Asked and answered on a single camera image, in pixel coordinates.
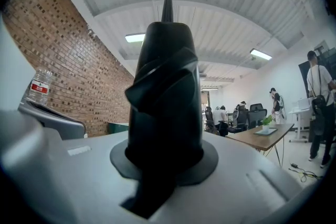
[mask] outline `office chair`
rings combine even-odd
[[[262,110],[262,109],[264,109],[262,104],[250,105],[250,111]]]
[[[245,110],[240,111],[235,110],[233,112],[233,120],[234,124],[237,125],[237,127],[227,128],[228,132],[235,134],[247,130],[246,128],[247,112]]]
[[[257,125],[262,125],[262,120],[267,115],[267,109],[261,109],[256,111],[250,111],[247,113],[248,128],[255,128]]]
[[[208,121],[214,121],[214,118],[212,116],[212,109],[210,106],[207,106],[205,108],[205,116]]]

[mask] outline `brick wall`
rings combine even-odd
[[[71,0],[8,0],[3,17],[30,64],[54,73],[49,107],[83,121],[89,136],[107,134],[107,122],[128,122],[124,91],[133,77]]]

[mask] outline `water bottle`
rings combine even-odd
[[[36,103],[46,105],[48,101],[49,86],[53,79],[53,74],[44,67],[38,67],[36,74],[29,87],[28,98]]]

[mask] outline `red label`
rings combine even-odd
[[[48,93],[48,88],[40,87],[39,85],[36,85],[34,83],[32,83],[31,88],[32,90],[35,90],[41,93]]]

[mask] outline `fluorescent light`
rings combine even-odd
[[[132,35],[126,35],[125,39],[128,43],[131,42],[142,42],[145,39],[145,34],[132,34]]]
[[[259,50],[256,50],[256,49],[252,49],[252,50],[250,51],[250,54],[255,55],[255,56],[262,57],[262,58],[264,58],[264,59],[266,59],[266,60],[270,60],[270,59],[272,59],[272,57],[271,57],[270,55],[267,55],[267,54],[265,54],[265,53],[263,53],[263,52],[261,52],[261,51],[259,51]]]
[[[209,89],[202,89],[202,91],[207,92],[207,91],[215,91],[218,90],[218,88],[209,88]]]

